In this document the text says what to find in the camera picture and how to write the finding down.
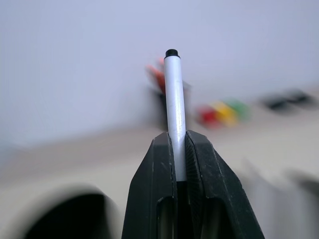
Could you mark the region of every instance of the yellow object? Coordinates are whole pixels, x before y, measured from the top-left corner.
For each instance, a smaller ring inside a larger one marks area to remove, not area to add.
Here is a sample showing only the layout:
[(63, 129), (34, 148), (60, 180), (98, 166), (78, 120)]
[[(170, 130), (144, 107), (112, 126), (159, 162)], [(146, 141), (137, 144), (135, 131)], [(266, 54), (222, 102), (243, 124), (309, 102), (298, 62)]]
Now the yellow object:
[(237, 124), (237, 115), (232, 108), (222, 102), (214, 104), (213, 108), (216, 111), (216, 118), (221, 123), (223, 123), (227, 127), (232, 127)]

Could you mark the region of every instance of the blurred background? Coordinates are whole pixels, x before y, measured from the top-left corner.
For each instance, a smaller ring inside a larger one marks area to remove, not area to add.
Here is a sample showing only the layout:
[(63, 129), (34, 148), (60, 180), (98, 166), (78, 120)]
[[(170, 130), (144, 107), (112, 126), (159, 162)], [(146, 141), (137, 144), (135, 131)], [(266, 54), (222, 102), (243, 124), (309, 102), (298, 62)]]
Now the blurred background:
[[(270, 188), (290, 185), (289, 169), (316, 181), (319, 113), (292, 106), (287, 117), (257, 102), (296, 88), (319, 96), (318, 9), (315, 0), (0, 1), (0, 233), (11, 235), (43, 195), (77, 183), (110, 197), (121, 227), (130, 180), (162, 132), (145, 66), (170, 48), (191, 88), (189, 128), (235, 172)], [(195, 122), (198, 106), (229, 97), (248, 106), (248, 121)], [(251, 200), (272, 238), (271, 200)]]

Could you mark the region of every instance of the white wall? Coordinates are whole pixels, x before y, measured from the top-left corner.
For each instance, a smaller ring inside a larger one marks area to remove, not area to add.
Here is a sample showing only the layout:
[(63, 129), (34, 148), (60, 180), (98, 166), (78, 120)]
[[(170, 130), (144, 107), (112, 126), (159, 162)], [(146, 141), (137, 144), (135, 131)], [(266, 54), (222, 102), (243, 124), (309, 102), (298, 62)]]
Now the white wall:
[(2, 141), (29, 146), (155, 112), (144, 66), (176, 48), (194, 104), (319, 76), (316, 0), (2, 0)]

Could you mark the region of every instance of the green object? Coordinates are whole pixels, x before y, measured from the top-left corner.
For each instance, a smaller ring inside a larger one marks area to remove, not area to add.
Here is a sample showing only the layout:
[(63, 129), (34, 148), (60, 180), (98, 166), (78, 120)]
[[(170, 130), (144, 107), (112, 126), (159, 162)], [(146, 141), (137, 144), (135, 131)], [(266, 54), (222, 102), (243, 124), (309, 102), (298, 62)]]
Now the green object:
[(236, 115), (238, 117), (238, 120), (245, 121), (249, 118), (249, 107), (245, 105), (244, 103), (236, 100), (236, 99), (230, 99), (224, 101), (224, 103), (229, 106), (234, 112), (236, 112)]

